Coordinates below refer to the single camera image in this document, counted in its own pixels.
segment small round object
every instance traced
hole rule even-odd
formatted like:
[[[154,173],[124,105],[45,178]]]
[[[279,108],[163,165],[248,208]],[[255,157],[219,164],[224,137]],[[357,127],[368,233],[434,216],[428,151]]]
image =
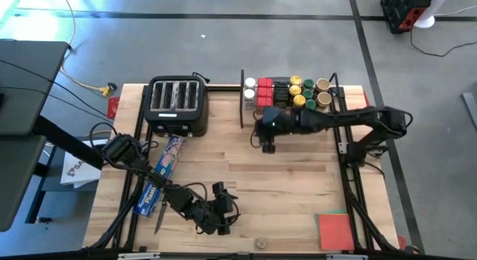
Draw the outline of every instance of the small round object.
[[[296,107],[302,107],[306,102],[306,99],[305,99],[305,96],[303,95],[297,95],[295,97],[293,97],[293,104],[296,106]]]
[[[332,97],[327,92],[320,92],[318,93],[318,96],[316,97],[316,103],[320,107],[327,107],[329,104],[331,104],[331,100],[332,100]]]
[[[288,89],[288,92],[290,92],[291,96],[297,96],[301,93],[301,88],[297,85],[290,86],[290,89]]]
[[[309,108],[311,110],[315,110],[316,109],[316,102],[313,99],[308,99],[305,102],[305,106],[306,106],[306,108]]]
[[[255,91],[253,89],[246,89],[244,91],[245,99],[253,99],[255,97]]]
[[[301,86],[301,77],[298,77],[298,76],[290,77],[290,85]]]
[[[329,89],[329,81],[326,78],[316,80],[316,90],[319,92],[327,92]]]
[[[245,86],[247,88],[254,88],[255,84],[256,84],[256,81],[252,77],[249,77],[248,79],[245,80]]]
[[[304,89],[303,90],[303,96],[305,96],[305,99],[312,99],[313,98],[313,92],[309,89]]]
[[[305,81],[303,81],[303,86],[305,87],[305,89],[313,89],[314,85],[315,82],[311,78],[307,78],[305,79]]]
[[[257,238],[255,241],[255,245],[259,249],[265,249],[267,247],[267,241],[264,238]]]

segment white sticker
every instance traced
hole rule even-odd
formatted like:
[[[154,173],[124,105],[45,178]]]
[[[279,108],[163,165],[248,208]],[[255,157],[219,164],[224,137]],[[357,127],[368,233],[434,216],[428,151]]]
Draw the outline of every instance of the white sticker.
[[[177,114],[159,114],[159,117],[175,118]]]

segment knife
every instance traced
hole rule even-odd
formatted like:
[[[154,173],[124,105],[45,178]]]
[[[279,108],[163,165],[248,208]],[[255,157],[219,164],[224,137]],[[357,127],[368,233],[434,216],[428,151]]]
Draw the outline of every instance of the knife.
[[[159,231],[159,228],[161,228],[161,223],[162,223],[162,219],[164,218],[164,213],[166,208],[167,208],[167,200],[164,197],[162,199],[161,209],[159,210],[159,217],[157,218],[156,230],[154,230],[155,235]]]

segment white cap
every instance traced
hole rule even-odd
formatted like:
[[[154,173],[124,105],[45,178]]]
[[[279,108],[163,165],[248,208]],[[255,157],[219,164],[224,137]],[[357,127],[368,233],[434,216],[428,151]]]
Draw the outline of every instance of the white cap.
[[[253,89],[246,89],[244,91],[244,97],[246,99],[253,99],[253,97],[255,97],[255,91]]]
[[[251,77],[245,80],[245,86],[248,88],[253,88],[255,84],[256,84],[256,81]]]

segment red cap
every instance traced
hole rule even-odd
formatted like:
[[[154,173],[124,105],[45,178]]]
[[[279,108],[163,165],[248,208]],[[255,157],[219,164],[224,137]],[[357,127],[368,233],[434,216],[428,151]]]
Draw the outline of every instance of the red cap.
[[[264,107],[267,104],[267,98],[265,97],[258,97],[256,99],[257,107]]]
[[[271,79],[271,78],[267,78],[267,88],[270,88],[272,87],[272,85],[274,84],[274,80]]]
[[[264,77],[259,77],[259,82],[258,86],[260,87],[266,87],[267,86],[267,79]]]
[[[266,98],[266,103],[265,103],[266,107],[271,107],[273,103],[274,101],[272,100],[272,98]]]
[[[273,84],[274,84],[274,80],[271,79],[271,78],[265,78],[265,77],[260,77],[259,78],[259,82],[258,82],[259,88],[260,87],[271,88]]]
[[[258,89],[257,95],[262,97],[271,97],[272,96],[272,89],[271,88],[262,88]]]

